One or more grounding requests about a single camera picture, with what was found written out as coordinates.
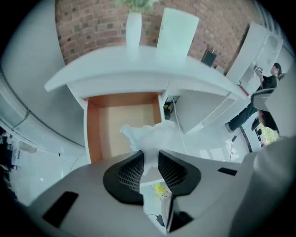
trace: white desk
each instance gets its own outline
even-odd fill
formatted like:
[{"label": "white desk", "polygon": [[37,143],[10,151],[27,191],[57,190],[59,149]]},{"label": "white desk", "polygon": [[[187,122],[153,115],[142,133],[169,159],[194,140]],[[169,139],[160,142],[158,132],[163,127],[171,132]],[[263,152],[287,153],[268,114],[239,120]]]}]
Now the white desk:
[{"label": "white desk", "polygon": [[247,98],[229,79],[200,61],[188,56],[175,58],[148,46],[134,50],[109,47],[79,57],[56,73],[45,89],[63,85],[85,110],[85,143],[91,162],[117,155],[129,146],[124,144],[124,137],[120,138],[121,124],[143,126],[163,121],[162,108],[169,95],[215,96],[212,104],[202,101],[202,106],[210,108],[203,117],[211,115],[226,99],[235,102]]}]

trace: person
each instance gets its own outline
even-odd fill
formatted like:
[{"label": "person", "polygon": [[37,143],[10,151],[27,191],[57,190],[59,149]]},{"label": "person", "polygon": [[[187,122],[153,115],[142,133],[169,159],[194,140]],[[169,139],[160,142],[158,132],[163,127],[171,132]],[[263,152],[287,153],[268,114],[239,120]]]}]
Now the person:
[{"label": "person", "polygon": [[[260,87],[258,88],[258,90],[277,87],[278,81],[281,80],[282,76],[281,65],[276,62],[271,68],[270,73],[271,76],[267,77],[263,76],[262,72],[256,71],[256,74],[260,79]],[[236,117],[225,124],[227,130],[229,132],[235,131],[237,128],[242,126],[248,120],[248,118],[251,117],[252,114],[257,111],[258,110],[253,107],[252,104],[249,104],[242,112],[240,112]]]}]

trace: black slot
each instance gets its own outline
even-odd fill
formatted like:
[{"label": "black slot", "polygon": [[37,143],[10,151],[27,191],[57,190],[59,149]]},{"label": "black slot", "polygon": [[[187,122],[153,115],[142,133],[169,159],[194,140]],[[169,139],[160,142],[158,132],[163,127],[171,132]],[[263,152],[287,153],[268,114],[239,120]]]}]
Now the black slot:
[{"label": "black slot", "polygon": [[237,173],[237,170],[229,169],[229,168],[220,168],[218,169],[218,171],[221,173],[225,173],[227,175],[232,175],[232,176],[235,176]]},{"label": "black slot", "polygon": [[63,195],[43,215],[43,219],[56,228],[59,228],[77,197],[77,193],[64,192]]}]

